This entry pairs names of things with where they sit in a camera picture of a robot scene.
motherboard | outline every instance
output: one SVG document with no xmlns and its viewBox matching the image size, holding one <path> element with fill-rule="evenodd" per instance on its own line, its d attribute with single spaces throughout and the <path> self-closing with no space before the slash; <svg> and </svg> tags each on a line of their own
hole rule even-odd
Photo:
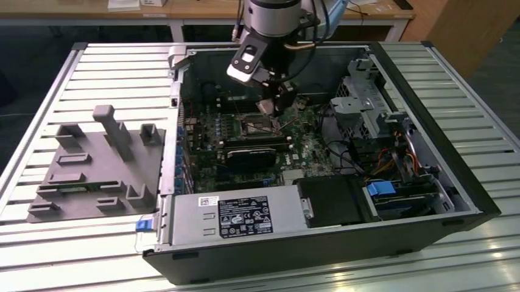
<svg viewBox="0 0 520 292">
<path fill-rule="evenodd" d="M 280 117 L 262 115 L 254 101 L 222 96 L 216 104 L 185 105 L 193 192 L 291 185 L 334 173 L 318 134 L 320 105 L 299 97 Z"/>
</svg>

